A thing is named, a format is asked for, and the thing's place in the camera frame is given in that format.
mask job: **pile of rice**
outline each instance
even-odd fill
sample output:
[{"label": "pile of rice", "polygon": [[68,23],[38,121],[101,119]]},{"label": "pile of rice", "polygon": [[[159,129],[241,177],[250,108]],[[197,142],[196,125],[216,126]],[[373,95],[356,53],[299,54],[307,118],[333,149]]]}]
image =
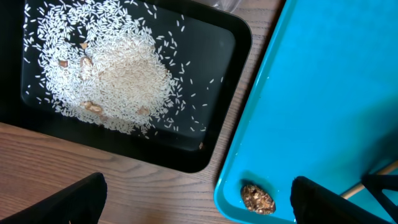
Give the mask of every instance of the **pile of rice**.
[{"label": "pile of rice", "polygon": [[[179,102],[175,88],[182,79],[172,78],[161,63],[151,29],[119,1],[47,7],[37,30],[44,44],[36,48],[56,112],[126,134],[135,129],[146,134],[154,127],[151,117],[164,118],[174,106],[170,97]],[[76,29],[86,44],[71,42]],[[91,106],[99,108],[97,113]]]}]

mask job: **black tray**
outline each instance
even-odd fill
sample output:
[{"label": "black tray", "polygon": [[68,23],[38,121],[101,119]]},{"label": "black tray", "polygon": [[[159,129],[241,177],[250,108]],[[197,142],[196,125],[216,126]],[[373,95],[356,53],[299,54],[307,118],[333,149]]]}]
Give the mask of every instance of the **black tray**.
[{"label": "black tray", "polygon": [[[58,0],[46,2],[60,4]],[[80,122],[76,118],[67,118],[54,113],[51,105],[38,104],[36,96],[46,97],[44,89],[39,87],[38,79],[34,78],[41,73],[37,64],[39,53],[32,47],[24,52],[22,44],[24,34],[35,31],[37,26],[29,24],[27,30],[22,28],[25,2],[21,0],[0,2],[3,28],[0,37],[0,63],[3,68],[0,75],[3,83],[0,88],[0,122],[184,172],[197,172],[205,168],[251,48],[250,28],[236,16],[192,1],[147,0],[146,3],[157,6],[157,19],[149,16],[142,2],[136,2],[139,7],[127,7],[133,18],[144,17],[146,26],[152,28],[154,38],[166,36],[167,31],[171,31],[178,43],[177,65],[191,61],[185,67],[182,86],[183,100],[188,105],[183,114],[174,118],[179,132],[159,123],[156,130],[148,134],[150,139],[147,140],[142,135],[129,136]],[[36,8],[42,6],[43,2],[27,0],[27,3],[32,8],[29,19],[39,16]],[[184,32],[180,32],[181,25],[177,27],[176,24],[177,19],[182,20],[181,14],[185,17]],[[180,66],[168,69],[174,76],[180,76]],[[29,95],[25,94],[28,85],[31,85]],[[191,98],[192,93],[196,93],[196,97]],[[191,115],[200,122],[197,129],[206,126],[207,131],[192,132],[190,126],[194,124]]]}]

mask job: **wooden stick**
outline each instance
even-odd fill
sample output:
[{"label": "wooden stick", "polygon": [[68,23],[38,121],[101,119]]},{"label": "wooden stick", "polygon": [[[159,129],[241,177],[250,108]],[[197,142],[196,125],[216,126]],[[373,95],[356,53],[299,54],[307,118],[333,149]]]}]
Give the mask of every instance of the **wooden stick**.
[{"label": "wooden stick", "polygon": [[[376,174],[377,175],[386,175],[386,174],[389,174],[392,171],[396,170],[397,168],[398,168],[398,161],[395,161],[392,164],[385,167],[384,169],[377,172]],[[353,188],[351,188],[348,191],[346,191],[345,193],[343,193],[341,196],[345,199],[349,199],[350,197],[352,197],[356,193],[360,192],[364,188],[365,188],[365,186],[363,184],[357,184]]]}]

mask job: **wooden table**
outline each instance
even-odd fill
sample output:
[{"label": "wooden table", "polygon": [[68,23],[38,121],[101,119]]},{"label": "wooden table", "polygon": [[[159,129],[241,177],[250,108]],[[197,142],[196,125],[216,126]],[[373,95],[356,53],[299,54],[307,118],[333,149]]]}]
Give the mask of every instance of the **wooden table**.
[{"label": "wooden table", "polygon": [[281,2],[242,0],[234,12],[250,25],[253,45],[205,170],[186,174],[0,123],[0,219],[102,172],[108,199],[100,223],[229,223],[213,191]]}]

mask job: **blue tray edge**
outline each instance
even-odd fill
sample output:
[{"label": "blue tray edge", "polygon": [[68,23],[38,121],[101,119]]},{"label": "blue tray edge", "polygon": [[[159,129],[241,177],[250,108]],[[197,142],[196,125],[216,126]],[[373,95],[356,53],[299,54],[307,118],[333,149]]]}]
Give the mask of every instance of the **blue tray edge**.
[{"label": "blue tray edge", "polygon": [[[223,169],[220,173],[219,179],[218,179],[216,187],[215,187],[213,200],[215,202],[216,208],[224,217],[226,217],[227,219],[232,220],[234,222],[259,223],[259,222],[264,222],[264,218],[266,218],[267,221],[276,221],[277,223],[280,223],[280,224],[294,223],[292,221],[282,220],[282,219],[276,218],[276,217],[256,215],[255,213],[251,213],[247,210],[242,210],[240,208],[236,208],[236,207],[232,206],[231,204],[229,204],[226,201],[224,194],[223,194],[223,186],[224,186],[223,177],[228,175],[234,154],[239,149],[239,143],[241,142],[241,140],[243,138],[243,135],[248,126],[249,120],[251,119],[254,108],[256,107],[256,104],[258,102],[258,99],[259,99],[258,95],[261,92],[261,89],[267,80],[266,66],[268,64],[271,64],[269,62],[273,60],[273,55],[275,53],[275,50],[277,50],[277,42],[279,40],[278,39],[279,35],[281,32],[283,32],[283,30],[284,30],[283,25],[285,24],[286,21],[289,20],[289,16],[290,16],[289,13],[294,8],[295,3],[296,3],[296,0],[286,0],[286,2],[284,4],[283,10],[279,16],[274,33],[272,34],[272,37],[271,37],[271,40],[267,47],[264,59],[261,63],[259,72],[257,73],[257,77],[254,81],[253,88],[250,92],[248,102],[245,106],[242,117],[239,121],[239,124],[236,129],[231,147],[229,149]],[[244,215],[245,218],[249,217],[250,220],[243,220],[243,217],[239,217],[239,215]]]}]

